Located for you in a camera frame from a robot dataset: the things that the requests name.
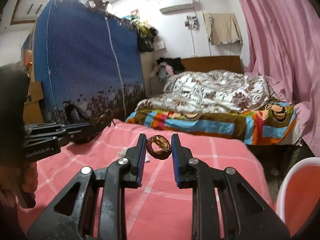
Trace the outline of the wooden headboard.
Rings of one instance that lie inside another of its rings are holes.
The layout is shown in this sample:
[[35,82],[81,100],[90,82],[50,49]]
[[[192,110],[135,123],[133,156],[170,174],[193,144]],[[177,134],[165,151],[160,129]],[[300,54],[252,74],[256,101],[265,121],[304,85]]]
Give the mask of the wooden headboard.
[[211,70],[227,70],[243,74],[243,68],[239,56],[209,56],[181,59],[186,71],[209,72]]

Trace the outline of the pink checked bed sheet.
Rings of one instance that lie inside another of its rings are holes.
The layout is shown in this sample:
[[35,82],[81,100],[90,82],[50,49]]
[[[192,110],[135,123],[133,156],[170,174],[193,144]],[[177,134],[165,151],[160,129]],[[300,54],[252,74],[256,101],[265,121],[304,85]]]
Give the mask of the pink checked bed sheet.
[[[36,206],[18,209],[18,220],[27,231],[44,208],[64,186],[85,166],[99,169],[118,159],[121,151],[133,147],[140,134],[151,137],[157,131],[137,124],[116,120],[92,141],[70,143],[61,152],[39,161],[39,184]],[[261,195],[271,203],[264,169],[246,145],[239,140],[195,136],[179,133],[182,146],[210,167],[223,170],[235,168]],[[144,167],[142,186],[125,191],[128,239],[189,239],[191,237],[190,189],[177,187],[171,159],[151,158]]]

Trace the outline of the items on wardrobe top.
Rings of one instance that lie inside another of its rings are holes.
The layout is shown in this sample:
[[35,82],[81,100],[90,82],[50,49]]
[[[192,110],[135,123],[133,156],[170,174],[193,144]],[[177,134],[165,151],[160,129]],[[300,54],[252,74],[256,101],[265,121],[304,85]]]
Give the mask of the items on wardrobe top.
[[141,22],[136,16],[130,15],[129,18],[119,18],[118,16],[107,12],[107,7],[111,5],[109,1],[87,0],[86,6],[92,11],[97,11],[105,15],[106,18],[116,20],[122,27],[134,31],[137,34],[137,45],[140,52],[152,52],[154,48],[154,39],[158,35],[158,30],[146,22]]

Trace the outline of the beige hanging towel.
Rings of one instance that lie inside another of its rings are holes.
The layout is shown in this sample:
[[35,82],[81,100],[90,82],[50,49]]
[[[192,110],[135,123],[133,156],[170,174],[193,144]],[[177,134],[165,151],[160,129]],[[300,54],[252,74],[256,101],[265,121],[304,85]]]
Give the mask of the beige hanging towel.
[[242,44],[242,35],[238,20],[234,14],[204,13],[204,23],[208,41],[214,46]]

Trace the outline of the colourful striped blanket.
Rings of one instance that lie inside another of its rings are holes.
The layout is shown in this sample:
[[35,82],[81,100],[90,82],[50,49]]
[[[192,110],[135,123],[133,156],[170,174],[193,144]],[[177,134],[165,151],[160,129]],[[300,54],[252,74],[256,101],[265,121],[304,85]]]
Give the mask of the colourful striped blanket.
[[137,110],[126,119],[156,130],[237,139],[246,145],[294,145],[300,130],[294,107],[270,102],[257,111],[243,113],[182,114],[160,109]]

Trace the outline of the orange bucket with white rim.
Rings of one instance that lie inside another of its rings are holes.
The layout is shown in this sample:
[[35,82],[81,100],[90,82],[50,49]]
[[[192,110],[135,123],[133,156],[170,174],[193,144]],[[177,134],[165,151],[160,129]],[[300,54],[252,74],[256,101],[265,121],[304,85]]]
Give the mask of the orange bucket with white rim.
[[319,206],[319,157],[296,163],[284,178],[274,210],[294,236],[311,222]]

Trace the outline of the floral white brown duvet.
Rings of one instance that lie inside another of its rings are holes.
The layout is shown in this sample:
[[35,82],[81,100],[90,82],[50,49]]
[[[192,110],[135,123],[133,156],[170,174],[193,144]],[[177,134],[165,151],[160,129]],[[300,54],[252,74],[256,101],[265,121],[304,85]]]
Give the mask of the floral white brown duvet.
[[242,113],[264,107],[272,98],[264,76],[227,70],[183,72],[170,77],[162,94],[140,101],[136,111],[164,110],[183,114]]

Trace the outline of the blue fabric wardrobe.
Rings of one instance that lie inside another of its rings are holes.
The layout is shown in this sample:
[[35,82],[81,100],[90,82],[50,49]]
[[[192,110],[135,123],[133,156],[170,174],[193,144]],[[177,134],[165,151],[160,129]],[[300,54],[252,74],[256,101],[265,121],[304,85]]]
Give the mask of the blue fabric wardrobe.
[[44,122],[84,122],[110,109],[126,120],[145,97],[136,32],[80,0],[49,0],[21,48],[42,86]]

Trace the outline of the pink curtain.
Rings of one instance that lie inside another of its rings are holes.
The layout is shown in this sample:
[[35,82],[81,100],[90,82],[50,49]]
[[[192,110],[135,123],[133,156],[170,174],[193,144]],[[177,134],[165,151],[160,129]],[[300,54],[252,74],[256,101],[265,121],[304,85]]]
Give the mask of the pink curtain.
[[319,156],[319,17],[309,0],[239,0],[249,42],[247,71],[271,77],[296,107],[301,137]]

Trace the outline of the wall hook ornament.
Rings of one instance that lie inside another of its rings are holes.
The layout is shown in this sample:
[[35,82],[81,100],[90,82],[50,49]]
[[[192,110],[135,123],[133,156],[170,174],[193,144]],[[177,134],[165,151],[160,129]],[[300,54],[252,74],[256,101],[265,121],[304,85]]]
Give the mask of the wall hook ornament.
[[200,25],[197,16],[186,16],[184,26],[190,30],[198,31]]

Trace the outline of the blue snack wrapper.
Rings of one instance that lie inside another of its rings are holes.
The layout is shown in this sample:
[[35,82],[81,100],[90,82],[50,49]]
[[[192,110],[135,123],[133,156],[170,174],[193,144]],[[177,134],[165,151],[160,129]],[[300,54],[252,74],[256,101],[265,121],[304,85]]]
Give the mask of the blue snack wrapper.
[[127,148],[123,148],[121,151],[118,152],[118,158],[124,158],[127,152]]

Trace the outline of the pile of clothes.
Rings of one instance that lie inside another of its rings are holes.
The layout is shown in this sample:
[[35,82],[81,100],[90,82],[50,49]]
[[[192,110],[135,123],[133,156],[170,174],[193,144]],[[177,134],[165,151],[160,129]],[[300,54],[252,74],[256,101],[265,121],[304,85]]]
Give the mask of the pile of clothes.
[[185,71],[185,66],[182,64],[181,58],[164,58],[160,57],[156,60],[156,66],[151,71],[150,78],[159,78],[164,80],[166,77],[170,77],[176,74],[180,74]]

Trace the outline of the white air conditioner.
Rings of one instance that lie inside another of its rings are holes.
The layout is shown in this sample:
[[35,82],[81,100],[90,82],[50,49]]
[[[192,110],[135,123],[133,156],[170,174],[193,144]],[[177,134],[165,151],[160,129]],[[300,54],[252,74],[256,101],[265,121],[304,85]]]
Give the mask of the white air conditioner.
[[159,3],[159,10],[162,14],[192,9],[193,7],[193,0],[162,0]]

